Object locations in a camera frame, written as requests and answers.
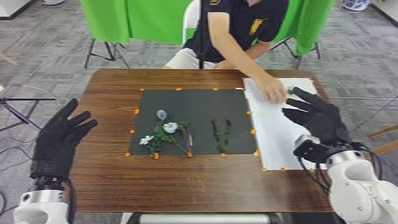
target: gray carpet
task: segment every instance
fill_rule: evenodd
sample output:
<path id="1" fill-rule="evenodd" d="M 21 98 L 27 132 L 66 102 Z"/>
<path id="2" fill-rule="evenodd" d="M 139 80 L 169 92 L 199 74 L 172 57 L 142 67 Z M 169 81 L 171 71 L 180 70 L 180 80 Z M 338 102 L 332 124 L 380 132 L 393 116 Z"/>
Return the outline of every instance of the gray carpet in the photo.
<path id="1" fill-rule="evenodd" d="M 0 61 L 0 84 L 7 87 L 0 96 L 48 96 L 48 93 L 32 87 L 43 88 L 57 96 L 62 105 L 73 97 L 82 96 L 93 72 L 105 67 L 125 67 L 119 61 L 109 62 L 93 58 L 89 69 L 84 70 L 89 41 L 89 27 L 78 0 L 69 0 L 59 7 L 45 7 L 37 2 L 13 21 L 0 21 L 0 52 L 20 63 L 14 66 Z M 180 46 L 132 40 L 123 49 L 130 66 L 162 68 L 178 49 Z M 322 60 L 311 53 L 300 69 L 316 73 L 332 102 L 341 107 L 354 138 L 370 147 L 377 147 L 398 139 L 398 133 L 377 139 L 366 137 L 371 131 L 398 123 L 398 100 L 393 100 L 398 96 L 398 28 L 373 9 L 354 14 L 336 6 L 320 38 L 320 49 Z M 96 46 L 96 52 L 103 53 L 101 44 Z M 268 69 L 295 68 L 283 47 L 260 59 L 260 64 Z M 34 113 L 39 125 L 52 117 L 59 104 L 43 104 Z M 25 103 L 13 105 L 27 111 Z M 13 121 L 7 111 L 0 109 L 0 127 Z M 0 150 L 18 146 L 32 155 L 34 144 L 29 141 L 36 134 L 37 132 L 23 127 L 13 129 L 11 133 L 2 132 Z M 0 155 L 0 170 L 25 159 L 16 149 L 7 151 Z M 398 151 L 382 156 L 382 161 L 386 179 L 398 184 Z M 32 184 L 29 164 L 27 162 L 0 171 L 0 190 L 9 199 L 7 207 L 16 205 L 20 195 Z M 11 213 L 0 218 L 4 224 L 13 223 Z M 107 219 L 100 219 L 96 215 L 80 215 L 78 223 L 114 223 L 114 216 L 103 214 L 101 217 Z"/>

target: dark navy polo shirt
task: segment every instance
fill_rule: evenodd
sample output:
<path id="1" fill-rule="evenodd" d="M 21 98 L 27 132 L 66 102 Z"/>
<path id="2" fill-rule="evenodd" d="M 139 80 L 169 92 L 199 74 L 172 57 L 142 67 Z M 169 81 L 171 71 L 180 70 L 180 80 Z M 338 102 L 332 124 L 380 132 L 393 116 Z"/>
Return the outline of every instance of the dark navy polo shirt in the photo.
<path id="1" fill-rule="evenodd" d="M 263 0 L 249 7 L 247 0 L 204 0 L 206 12 L 226 12 L 229 14 L 229 33 L 235 37 L 244 51 L 251 48 L 254 40 L 270 42 L 277 36 L 284 15 L 288 11 L 288 0 Z M 219 63 L 224 57 L 212 45 L 208 32 L 208 17 L 204 18 L 206 28 L 201 29 L 201 22 L 192 39 L 185 43 L 197 54 L 201 32 L 204 33 L 204 61 Z"/>

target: human arm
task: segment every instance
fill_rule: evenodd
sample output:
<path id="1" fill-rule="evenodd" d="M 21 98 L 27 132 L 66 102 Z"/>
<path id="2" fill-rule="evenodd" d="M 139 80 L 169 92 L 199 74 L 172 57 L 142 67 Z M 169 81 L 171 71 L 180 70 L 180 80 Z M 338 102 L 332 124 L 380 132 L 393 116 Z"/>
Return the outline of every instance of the human arm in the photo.
<path id="1" fill-rule="evenodd" d="M 270 42 L 258 41 L 258 43 L 251 46 L 251 48 L 245 51 L 247 56 L 251 57 L 252 60 L 260 58 L 260 56 L 265 55 L 267 51 L 270 49 Z M 217 63 L 215 69 L 235 69 L 236 67 L 229 63 L 228 60 Z"/>
<path id="2" fill-rule="evenodd" d="M 270 76 L 256 61 L 249 57 L 229 34 L 229 14 L 224 12 L 208 13 L 210 38 L 213 46 L 238 70 L 254 79 L 267 99 L 274 103 L 286 100 L 286 90 L 281 81 Z"/>

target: white flower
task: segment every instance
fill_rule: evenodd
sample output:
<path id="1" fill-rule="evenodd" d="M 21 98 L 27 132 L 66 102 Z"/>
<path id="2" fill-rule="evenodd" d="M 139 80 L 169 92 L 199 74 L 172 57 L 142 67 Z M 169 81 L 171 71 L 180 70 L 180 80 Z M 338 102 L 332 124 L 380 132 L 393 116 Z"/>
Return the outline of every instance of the white flower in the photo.
<path id="1" fill-rule="evenodd" d="M 164 110 L 158 110 L 156 116 L 158 116 L 158 119 L 164 121 L 167 118 L 167 112 Z"/>
<path id="2" fill-rule="evenodd" d="M 171 123 L 164 124 L 164 130 L 169 134 L 172 134 L 178 130 L 178 123 L 171 122 Z"/>
<path id="3" fill-rule="evenodd" d="M 153 140 L 155 136 L 146 136 L 146 138 L 141 139 L 141 145 L 148 145 L 149 141 Z"/>

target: white sheet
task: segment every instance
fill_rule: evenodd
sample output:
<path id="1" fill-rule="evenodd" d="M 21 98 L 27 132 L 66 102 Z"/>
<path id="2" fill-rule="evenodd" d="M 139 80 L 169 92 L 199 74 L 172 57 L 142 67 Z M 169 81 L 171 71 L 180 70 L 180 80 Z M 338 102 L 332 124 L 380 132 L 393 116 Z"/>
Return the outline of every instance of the white sheet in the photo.
<path id="1" fill-rule="evenodd" d="M 286 78 L 279 80 L 286 88 L 295 86 L 313 94 L 316 93 L 311 79 Z M 268 103 L 252 79 L 245 79 L 245 98 L 252 111 L 263 168 L 267 170 L 281 170 L 281 168 L 286 170 L 302 170 L 293 155 L 295 140 L 302 134 L 309 134 L 309 131 L 284 117 L 283 108 L 292 108 L 292 106 Z M 311 162 L 306 161 L 304 164 L 308 168 L 315 168 Z"/>

